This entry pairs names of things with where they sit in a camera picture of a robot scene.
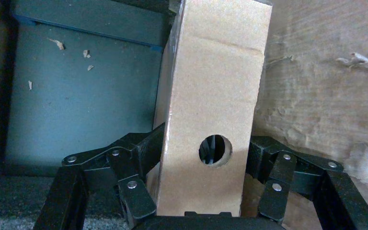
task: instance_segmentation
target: silver bolt head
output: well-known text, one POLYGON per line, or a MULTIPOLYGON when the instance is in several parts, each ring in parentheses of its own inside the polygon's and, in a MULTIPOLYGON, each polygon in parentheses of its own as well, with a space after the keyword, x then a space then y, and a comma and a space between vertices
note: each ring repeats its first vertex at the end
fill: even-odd
POLYGON ((277 184, 277 183, 274 183, 273 185, 272 185, 272 188, 274 189, 274 190, 276 190, 276 191, 281 191, 281 186, 279 185, 279 184, 277 184))
POLYGON ((130 189, 136 188, 137 185, 138 185, 138 183, 136 181, 129 181, 127 183, 127 187, 130 188, 130 189))
POLYGON ((74 161, 76 161, 77 160, 77 157, 69 157, 69 158, 67 158, 67 162, 68 163, 73 163, 74 161))
POLYGON ((333 163, 333 162, 329 162, 328 165, 331 166, 332 168, 336 168, 337 167, 337 165, 335 163, 333 163))

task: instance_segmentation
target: debris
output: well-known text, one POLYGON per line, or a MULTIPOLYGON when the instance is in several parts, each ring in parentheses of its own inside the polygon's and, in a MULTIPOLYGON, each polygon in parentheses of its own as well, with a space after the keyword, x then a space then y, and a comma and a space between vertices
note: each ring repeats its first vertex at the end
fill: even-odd
POLYGON ((356 143, 344 163, 345 172, 350 176, 368 183, 368 144, 356 143))
POLYGON ((89 50, 84 50, 84 52, 82 53, 84 55, 84 58, 90 58, 91 55, 90 55, 90 51, 89 50))
POLYGON ((338 58, 336 61, 341 62, 345 66, 348 66, 349 69, 352 67, 363 67, 368 69, 368 58, 359 54, 359 53, 352 53, 353 57, 348 60, 345 58, 338 58))
POLYGON ((293 61, 293 56, 290 55, 290 56, 284 56, 284 57, 281 57, 281 58, 275 58, 275 59, 272 59, 272 60, 268 60, 267 64, 266 64, 266 69, 269 69, 273 64, 278 63, 280 61, 284 61, 284 60, 293 61))
POLYGON ((64 49, 65 49, 65 48, 64 48, 64 45, 63 45, 60 41, 58 41, 58 40, 53 40, 53 39, 50 39, 50 38, 48 38, 48 40, 50 40, 50 41, 52 41, 52 42, 56 43, 56 45, 58 46, 58 48, 59 48, 60 50, 64 50, 64 49))

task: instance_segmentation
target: circular hole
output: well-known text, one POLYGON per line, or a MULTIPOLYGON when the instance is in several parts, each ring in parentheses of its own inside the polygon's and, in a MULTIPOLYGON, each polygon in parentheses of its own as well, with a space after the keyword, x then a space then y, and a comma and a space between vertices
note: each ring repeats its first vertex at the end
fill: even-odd
POLYGON ((212 135, 201 142, 198 153, 204 164, 217 168, 228 163, 232 155, 232 144, 224 136, 212 135))

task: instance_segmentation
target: black metal linkage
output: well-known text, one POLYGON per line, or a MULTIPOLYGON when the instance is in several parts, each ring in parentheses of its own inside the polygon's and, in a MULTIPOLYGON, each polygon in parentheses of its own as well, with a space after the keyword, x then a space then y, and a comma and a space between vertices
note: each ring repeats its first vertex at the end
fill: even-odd
POLYGON ((108 159, 118 180, 117 192, 128 226, 133 228, 153 217, 156 205, 134 169, 129 152, 123 149, 110 152, 108 159))
POLYGON ((203 215, 186 212, 184 217, 157 216, 134 230, 284 230, 267 218, 232 217, 231 214, 203 215))
POLYGON ((260 199, 258 212, 281 224, 286 212, 288 192, 293 181, 297 157, 288 152, 279 152, 265 183, 265 189, 260 199))
POLYGON ((313 202, 322 229, 368 230, 368 205, 348 174, 326 170, 313 202))
POLYGON ((34 230, 81 230, 88 191, 81 167, 59 168, 34 230))

